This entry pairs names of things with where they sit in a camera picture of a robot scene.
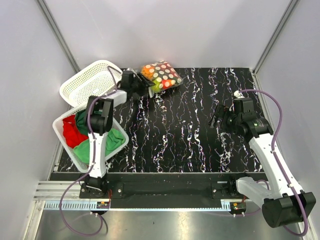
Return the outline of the polka dot zip top bag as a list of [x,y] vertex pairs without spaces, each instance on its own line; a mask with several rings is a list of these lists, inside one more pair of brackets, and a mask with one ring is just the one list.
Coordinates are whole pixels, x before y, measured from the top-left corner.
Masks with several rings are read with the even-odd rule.
[[142,66],[140,73],[146,77],[148,81],[153,83],[153,85],[149,87],[149,93],[151,95],[178,87],[182,85],[184,81],[177,71],[164,60]]

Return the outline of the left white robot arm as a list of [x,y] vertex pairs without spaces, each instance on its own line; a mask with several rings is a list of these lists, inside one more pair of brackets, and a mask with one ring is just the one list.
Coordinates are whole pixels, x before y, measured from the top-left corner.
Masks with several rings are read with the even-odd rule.
[[109,197],[106,169],[106,142],[108,133],[113,126],[114,107],[126,103],[133,94],[144,96],[151,94],[155,86],[142,73],[125,70],[121,80],[114,83],[114,89],[101,96],[90,96],[85,109],[85,124],[89,137],[88,171],[80,180],[81,193],[94,195],[97,198]]

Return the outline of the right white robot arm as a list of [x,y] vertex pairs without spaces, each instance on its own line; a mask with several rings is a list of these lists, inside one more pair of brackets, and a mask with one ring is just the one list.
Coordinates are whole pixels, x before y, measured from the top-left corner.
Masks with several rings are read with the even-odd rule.
[[248,142],[264,169],[269,188],[245,176],[227,185],[228,195],[235,199],[244,195],[252,200],[272,228],[307,224],[316,204],[314,194],[305,192],[295,180],[273,142],[273,129],[265,118],[257,116],[252,101],[242,98],[233,103],[233,107],[217,105],[210,126],[220,126],[223,132],[242,136]]

